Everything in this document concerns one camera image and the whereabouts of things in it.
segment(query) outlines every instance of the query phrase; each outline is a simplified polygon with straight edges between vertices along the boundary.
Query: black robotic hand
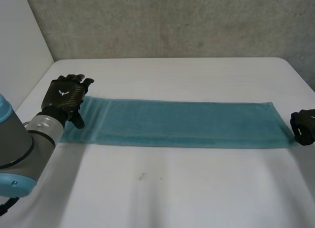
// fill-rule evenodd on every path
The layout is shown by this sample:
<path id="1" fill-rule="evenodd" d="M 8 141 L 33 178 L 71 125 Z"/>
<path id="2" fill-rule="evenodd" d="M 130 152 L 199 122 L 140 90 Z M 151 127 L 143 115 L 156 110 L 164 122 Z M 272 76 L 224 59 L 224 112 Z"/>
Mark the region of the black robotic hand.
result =
<path id="1" fill-rule="evenodd" d="M 291 114 L 291 127 L 295 141 L 310 145 L 315 141 L 315 109 L 301 110 Z"/>
<path id="2" fill-rule="evenodd" d="M 84 127 L 84 122 L 78 110 L 83 102 L 84 95 L 88 92 L 89 85 L 94 80 L 84 75 L 69 74 L 67 77 L 59 76 L 53 80 L 48 88 L 41 105 L 41 115 L 49 115 L 59 120 L 61 124 L 71 121 L 78 129 Z"/>

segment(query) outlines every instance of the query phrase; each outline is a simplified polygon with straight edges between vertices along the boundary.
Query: gray wall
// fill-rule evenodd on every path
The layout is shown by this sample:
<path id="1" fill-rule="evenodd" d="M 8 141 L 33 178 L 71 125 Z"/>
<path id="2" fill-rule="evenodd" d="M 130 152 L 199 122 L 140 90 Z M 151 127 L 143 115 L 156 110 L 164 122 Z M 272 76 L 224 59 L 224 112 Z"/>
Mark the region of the gray wall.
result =
<path id="1" fill-rule="evenodd" d="M 315 89 L 315 0 L 28 0 L 55 61 L 280 57 Z"/>

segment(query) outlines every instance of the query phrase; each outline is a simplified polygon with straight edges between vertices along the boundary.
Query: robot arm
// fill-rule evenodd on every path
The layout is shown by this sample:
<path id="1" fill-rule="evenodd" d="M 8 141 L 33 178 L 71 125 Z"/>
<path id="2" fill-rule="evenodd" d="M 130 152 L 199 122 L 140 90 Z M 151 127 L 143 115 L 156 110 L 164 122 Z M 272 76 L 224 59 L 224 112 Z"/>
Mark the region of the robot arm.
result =
<path id="1" fill-rule="evenodd" d="M 84 127 L 78 110 L 94 81 L 87 78 L 81 82 L 83 78 L 83 75 L 68 75 L 53 80 L 42 111 L 26 128 L 0 95 L 0 196 L 12 198 L 0 206 L 0 215 L 16 198 L 32 192 L 63 134 L 65 122 L 71 121 L 79 129 Z"/>

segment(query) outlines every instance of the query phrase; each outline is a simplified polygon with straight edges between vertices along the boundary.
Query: blue towel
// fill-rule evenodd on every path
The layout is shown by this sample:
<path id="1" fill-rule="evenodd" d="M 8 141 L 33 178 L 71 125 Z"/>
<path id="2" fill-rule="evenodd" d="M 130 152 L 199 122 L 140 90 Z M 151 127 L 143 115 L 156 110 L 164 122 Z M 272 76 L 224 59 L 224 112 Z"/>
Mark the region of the blue towel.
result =
<path id="1" fill-rule="evenodd" d="M 293 135 L 271 102 L 216 103 L 85 97 L 85 127 L 62 142 L 209 148 L 284 148 Z"/>

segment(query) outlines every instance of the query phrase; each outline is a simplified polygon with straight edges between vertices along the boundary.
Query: table surface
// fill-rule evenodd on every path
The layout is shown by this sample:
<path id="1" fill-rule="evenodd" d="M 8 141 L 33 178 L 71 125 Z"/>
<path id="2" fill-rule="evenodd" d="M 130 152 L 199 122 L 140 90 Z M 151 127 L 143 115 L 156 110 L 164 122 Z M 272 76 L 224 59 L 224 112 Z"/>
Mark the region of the table surface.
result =
<path id="1" fill-rule="evenodd" d="M 315 108 L 315 93 L 278 58 L 63 60 L 51 66 L 22 103 L 17 110 L 20 119 L 28 121 L 40 111 L 52 79 L 70 73 L 93 78 L 88 95 L 95 97 L 272 101 L 287 124 L 292 112 Z M 303 150 L 314 151 L 314 147 L 193 149 L 60 143 L 32 194 L 1 217 L 0 226 L 315 227 L 310 182 L 294 156 Z"/>

